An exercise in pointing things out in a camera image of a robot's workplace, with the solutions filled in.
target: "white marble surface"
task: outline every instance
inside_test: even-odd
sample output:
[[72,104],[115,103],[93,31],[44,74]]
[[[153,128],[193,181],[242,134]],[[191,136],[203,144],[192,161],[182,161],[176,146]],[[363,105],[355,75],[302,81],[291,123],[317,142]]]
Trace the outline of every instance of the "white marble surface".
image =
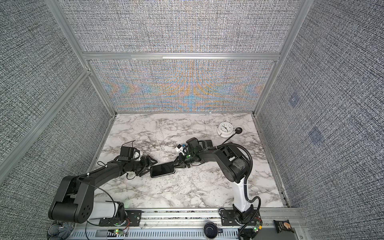
[[[260,196],[262,207],[282,207],[250,114],[119,114],[99,160],[113,160],[120,153],[121,144],[136,139],[134,147],[144,155],[159,163],[170,162],[178,155],[174,148],[191,137],[211,139],[214,146],[222,143],[225,139],[217,135],[216,125],[224,121],[232,123],[234,128],[243,128],[242,134],[235,135],[231,141],[246,147],[253,157],[248,179],[250,198]],[[123,175],[101,188],[127,208],[231,207],[233,204],[230,182],[215,162],[176,169],[175,174],[158,178],[151,178],[148,173],[127,180]],[[110,198],[97,189],[95,200]]]

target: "white alarm clock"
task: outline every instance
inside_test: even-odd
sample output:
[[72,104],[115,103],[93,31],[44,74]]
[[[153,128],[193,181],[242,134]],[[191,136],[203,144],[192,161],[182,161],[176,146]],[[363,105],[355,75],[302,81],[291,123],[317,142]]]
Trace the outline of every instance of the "white alarm clock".
[[229,122],[222,122],[217,128],[217,134],[223,138],[228,138],[232,136],[233,133],[233,126]]

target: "black knob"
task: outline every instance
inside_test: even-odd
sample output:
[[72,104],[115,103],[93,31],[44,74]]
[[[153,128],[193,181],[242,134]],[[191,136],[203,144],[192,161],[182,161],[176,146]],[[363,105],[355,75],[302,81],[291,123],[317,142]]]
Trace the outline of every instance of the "black knob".
[[237,134],[240,134],[240,133],[242,133],[243,132],[243,129],[241,128],[241,127],[237,127],[236,129],[235,129],[235,133],[237,133]]

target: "gray fabric wall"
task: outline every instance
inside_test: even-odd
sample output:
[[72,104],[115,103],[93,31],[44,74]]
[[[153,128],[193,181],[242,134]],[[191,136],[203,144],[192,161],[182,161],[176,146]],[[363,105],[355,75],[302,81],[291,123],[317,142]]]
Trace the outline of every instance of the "gray fabric wall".
[[91,60],[118,112],[253,111],[271,60]]
[[316,0],[257,116],[313,239],[384,236],[383,12]]
[[[45,1],[0,3],[0,164],[83,70]],[[0,184],[0,239],[46,239],[61,179],[86,171],[110,120],[86,79]]]
[[0,2],[0,162],[82,70],[44,0]]
[[301,0],[59,0],[84,51],[280,52]]
[[46,239],[62,178],[87,171],[110,115],[86,79],[0,185],[0,239]]

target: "smartphone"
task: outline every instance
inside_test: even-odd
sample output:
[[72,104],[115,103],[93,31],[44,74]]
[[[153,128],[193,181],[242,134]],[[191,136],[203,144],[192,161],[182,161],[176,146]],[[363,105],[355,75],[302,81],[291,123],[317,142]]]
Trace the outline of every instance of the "smartphone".
[[175,173],[173,162],[167,162],[151,167],[151,177],[160,177]]

